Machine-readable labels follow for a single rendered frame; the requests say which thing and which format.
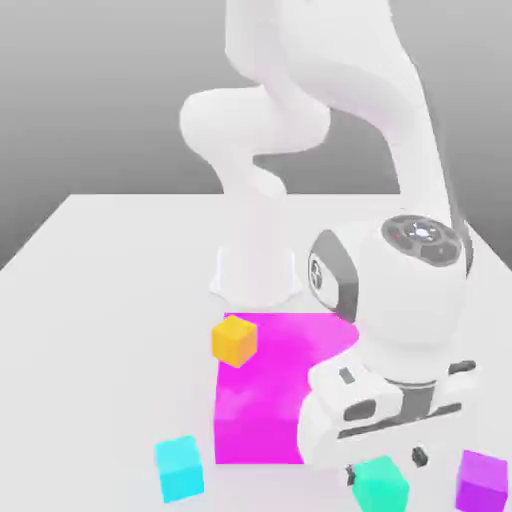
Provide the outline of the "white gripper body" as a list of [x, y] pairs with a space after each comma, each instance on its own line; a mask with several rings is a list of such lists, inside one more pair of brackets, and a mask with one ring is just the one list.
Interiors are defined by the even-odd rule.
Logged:
[[416, 447], [435, 463], [451, 463], [474, 438], [478, 415], [477, 402], [470, 400], [449, 414], [342, 437], [341, 428], [328, 417], [320, 400], [310, 394], [302, 405], [297, 445], [303, 462], [315, 469], [341, 469], [381, 456], [412, 467]]

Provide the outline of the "small green cube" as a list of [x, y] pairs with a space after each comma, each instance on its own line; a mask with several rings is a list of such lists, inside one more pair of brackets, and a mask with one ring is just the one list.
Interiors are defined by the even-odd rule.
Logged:
[[390, 456], [356, 464], [352, 493], [362, 512], [406, 512], [410, 486]]

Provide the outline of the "small purple cube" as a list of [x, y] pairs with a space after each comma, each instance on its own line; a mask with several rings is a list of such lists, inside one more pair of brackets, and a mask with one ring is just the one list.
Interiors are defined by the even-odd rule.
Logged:
[[455, 508], [461, 512], [504, 512], [508, 462], [464, 450], [456, 480]]

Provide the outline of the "small orange cube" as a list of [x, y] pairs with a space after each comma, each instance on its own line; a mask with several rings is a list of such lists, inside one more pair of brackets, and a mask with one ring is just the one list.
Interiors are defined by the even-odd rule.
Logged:
[[242, 367], [257, 352], [258, 328], [236, 315], [228, 315], [212, 329], [212, 355], [234, 368]]

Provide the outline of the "small cyan cube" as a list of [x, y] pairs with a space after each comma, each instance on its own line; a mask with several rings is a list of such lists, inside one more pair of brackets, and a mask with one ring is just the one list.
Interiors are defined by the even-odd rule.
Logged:
[[164, 503], [204, 492], [203, 465], [192, 435], [157, 443], [155, 463]]

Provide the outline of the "large magenta box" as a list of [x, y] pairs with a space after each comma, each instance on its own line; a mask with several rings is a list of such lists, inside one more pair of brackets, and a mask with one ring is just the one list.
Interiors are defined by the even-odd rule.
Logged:
[[358, 331], [333, 313], [234, 315], [256, 325], [258, 348], [239, 369], [218, 364], [215, 463], [301, 465], [297, 428], [308, 372], [350, 348]]

